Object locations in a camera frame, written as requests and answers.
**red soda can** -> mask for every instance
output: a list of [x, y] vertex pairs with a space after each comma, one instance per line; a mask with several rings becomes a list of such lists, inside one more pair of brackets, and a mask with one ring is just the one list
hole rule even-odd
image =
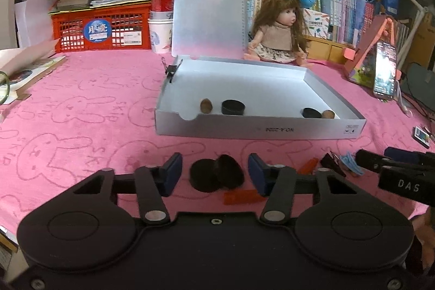
[[151, 11], [173, 11], [173, 0], [151, 0]]

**wooden egg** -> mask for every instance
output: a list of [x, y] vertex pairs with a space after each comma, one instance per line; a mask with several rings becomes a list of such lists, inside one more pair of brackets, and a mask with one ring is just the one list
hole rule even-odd
[[201, 101], [200, 109], [202, 113], [210, 113], [212, 112], [213, 105], [209, 99], [204, 99]]
[[334, 111], [331, 111], [331, 110], [325, 110], [322, 113], [322, 118], [334, 119], [335, 118], [335, 113], [334, 113]]

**phone screen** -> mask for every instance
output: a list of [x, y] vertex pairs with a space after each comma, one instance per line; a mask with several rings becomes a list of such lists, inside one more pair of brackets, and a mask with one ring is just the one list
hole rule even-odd
[[429, 134], [422, 131], [419, 127], [415, 128], [414, 137], [416, 137], [421, 142], [425, 143], [425, 145], [429, 145]]
[[376, 69], [373, 91], [379, 96], [393, 97], [396, 77], [396, 48], [386, 42], [376, 44]]

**box lid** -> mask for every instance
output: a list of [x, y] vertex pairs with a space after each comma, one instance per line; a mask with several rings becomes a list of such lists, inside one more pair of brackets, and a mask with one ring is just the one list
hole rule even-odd
[[172, 55], [242, 59], [246, 0], [175, 0]]

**clipboard clip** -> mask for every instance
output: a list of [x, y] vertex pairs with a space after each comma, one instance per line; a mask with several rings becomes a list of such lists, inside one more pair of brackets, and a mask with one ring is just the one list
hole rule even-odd
[[164, 73], [166, 74], [166, 78], [169, 79], [169, 83], [172, 83], [173, 76], [175, 75], [177, 69], [181, 66], [183, 63], [183, 60], [180, 60], [180, 63], [176, 66], [171, 64], [170, 66], [166, 64], [165, 59], [162, 57], [162, 64], [164, 66]]

